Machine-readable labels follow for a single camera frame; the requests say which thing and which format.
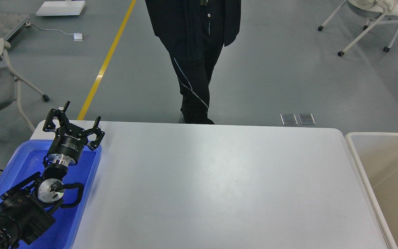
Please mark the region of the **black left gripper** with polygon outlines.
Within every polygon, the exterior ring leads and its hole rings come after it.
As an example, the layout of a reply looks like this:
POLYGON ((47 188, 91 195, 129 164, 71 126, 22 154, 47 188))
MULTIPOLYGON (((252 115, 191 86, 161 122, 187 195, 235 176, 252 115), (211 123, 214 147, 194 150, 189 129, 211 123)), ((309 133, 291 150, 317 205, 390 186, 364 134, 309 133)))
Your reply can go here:
POLYGON ((66 110, 70 105, 70 101, 66 101, 63 109, 51 109, 46 116, 43 131, 55 132, 55 137, 46 154, 50 161, 65 158, 67 160, 66 166, 74 166, 78 164, 79 158, 82 155, 84 146, 87 146, 91 151, 96 150, 105 135, 105 132, 99 127, 101 116, 98 116, 92 128, 84 130, 81 127, 71 126, 70 121, 66 115, 66 110), (59 122, 59 128, 56 128, 54 118, 59 122), (88 137, 95 135, 95 139, 89 141, 88 137))

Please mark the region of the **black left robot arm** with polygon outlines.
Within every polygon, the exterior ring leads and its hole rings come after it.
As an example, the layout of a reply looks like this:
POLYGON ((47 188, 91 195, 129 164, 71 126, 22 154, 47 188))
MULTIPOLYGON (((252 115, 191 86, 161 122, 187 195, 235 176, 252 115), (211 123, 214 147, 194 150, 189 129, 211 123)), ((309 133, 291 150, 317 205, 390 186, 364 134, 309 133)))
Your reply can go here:
POLYGON ((35 172, 0 196, 0 249, 17 249, 20 242, 32 244, 54 225, 58 209, 78 206, 87 183, 64 183, 71 166, 76 166, 84 148, 95 151, 105 132, 97 117, 90 129, 71 123, 66 116, 70 102, 63 109, 51 109, 43 125, 54 133, 43 157, 43 171, 35 172))

